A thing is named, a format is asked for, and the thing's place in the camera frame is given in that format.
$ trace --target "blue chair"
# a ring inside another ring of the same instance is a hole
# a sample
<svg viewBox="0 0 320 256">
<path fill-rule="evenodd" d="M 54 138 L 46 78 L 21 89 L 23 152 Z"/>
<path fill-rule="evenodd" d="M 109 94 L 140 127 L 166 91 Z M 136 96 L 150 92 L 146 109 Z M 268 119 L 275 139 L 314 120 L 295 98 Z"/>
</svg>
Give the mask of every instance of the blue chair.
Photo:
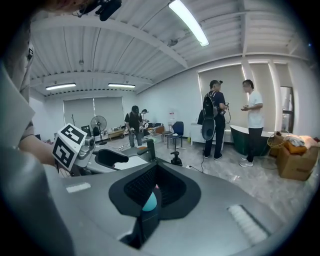
<svg viewBox="0 0 320 256">
<path fill-rule="evenodd" d="M 175 134 L 170 134 L 167 136 L 167 148 L 169 148 L 169 139 L 174 139 L 174 151 L 177 149 L 177 139 L 181 138 L 181 147 L 182 147 L 182 136 L 184 135 L 185 125 L 184 122 L 178 121 L 175 122 L 172 126 L 172 129 Z"/>
</svg>

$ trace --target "sticker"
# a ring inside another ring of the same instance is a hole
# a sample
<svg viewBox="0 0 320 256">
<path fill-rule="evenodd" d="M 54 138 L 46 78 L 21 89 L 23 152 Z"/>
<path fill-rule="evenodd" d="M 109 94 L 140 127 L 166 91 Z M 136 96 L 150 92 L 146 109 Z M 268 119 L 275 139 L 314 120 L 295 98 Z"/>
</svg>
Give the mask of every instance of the sticker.
<svg viewBox="0 0 320 256">
<path fill-rule="evenodd" d="M 55 159 L 57 159 L 68 170 L 71 169 L 72 166 L 70 165 L 75 153 L 59 137 L 56 138 L 53 148 L 53 155 Z"/>
<path fill-rule="evenodd" d="M 73 142 L 81 145 L 83 138 L 85 135 L 79 132 L 77 129 L 73 128 L 71 125 L 66 126 L 61 132 L 62 135 L 66 136 L 68 139 Z"/>
</svg>

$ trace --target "black panel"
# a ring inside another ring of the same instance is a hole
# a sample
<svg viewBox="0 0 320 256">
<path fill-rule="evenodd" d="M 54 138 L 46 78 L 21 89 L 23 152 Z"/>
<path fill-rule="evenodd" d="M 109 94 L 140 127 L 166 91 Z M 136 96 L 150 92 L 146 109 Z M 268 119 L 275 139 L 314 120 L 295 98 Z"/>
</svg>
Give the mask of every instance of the black panel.
<svg viewBox="0 0 320 256">
<path fill-rule="evenodd" d="M 156 186 L 156 171 L 157 167 L 154 166 L 124 186 L 124 193 L 141 207 L 146 204 Z"/>
<path fill-rule="evenodd" d="M 100 149 L 98 152 L 94 152 L 95 161 L 97 164 L 105 167 L 112 167 L 115 163 L 127 163 L 129 157 L 126 155 L 114 152 L 109 149 Z"/>
<path fill-rule="evenodd" d="M 109 189 L 109 197 L 121 214 L 138 217 L 156 184 L 162 197 L 161 206 L 158 205 L 159 220 L 185 217 L 201 198 L 195 181 L 161 162 L 116 181 Z"/>
</svg>

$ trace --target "white t-shirt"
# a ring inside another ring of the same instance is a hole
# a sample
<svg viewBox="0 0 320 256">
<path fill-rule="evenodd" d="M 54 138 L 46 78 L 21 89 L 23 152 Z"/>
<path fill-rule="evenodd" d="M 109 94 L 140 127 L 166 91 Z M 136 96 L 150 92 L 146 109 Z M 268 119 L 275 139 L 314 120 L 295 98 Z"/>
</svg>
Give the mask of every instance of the white t-shirt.
<svg viewBox="0 0 320 256">
<path fill-rule="evenodd" d="M 262 101 L 261 94 L 257 91 L 253 91 L 249 96 L 249 107 L 256 104 L 264 103 Z M 265 125 L 265 119 L 262 114 L 262 108 L 248 110 L 248 127 L 249 128 L 262 128 Z"/>
</svg>

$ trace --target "white cloth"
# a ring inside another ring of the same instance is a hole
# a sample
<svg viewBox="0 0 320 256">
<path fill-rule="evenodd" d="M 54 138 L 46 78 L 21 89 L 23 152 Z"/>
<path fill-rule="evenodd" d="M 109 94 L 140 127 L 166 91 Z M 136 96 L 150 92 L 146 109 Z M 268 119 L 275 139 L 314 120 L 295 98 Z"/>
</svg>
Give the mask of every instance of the white cloth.
<svg viewBox="0 0 320 256">
<path fill-rule="evenodd" d="M 296 135 L 288 135 L 284 138 L 284 141 L 290 141 L 295 147 L 302 147 L 305 145 L 305 141 L 300 136 Z"/>
<path fill-rule="evenodd" d="M 263 104 L 261 94 L 253 91 L 249 96 L 249 107 L 256 104 Z M 265 119 L 262 114 L 262 108 L 248 110 L 248 127 L 249 128 L 262 128 L 265 126 Z"/>
</svg>

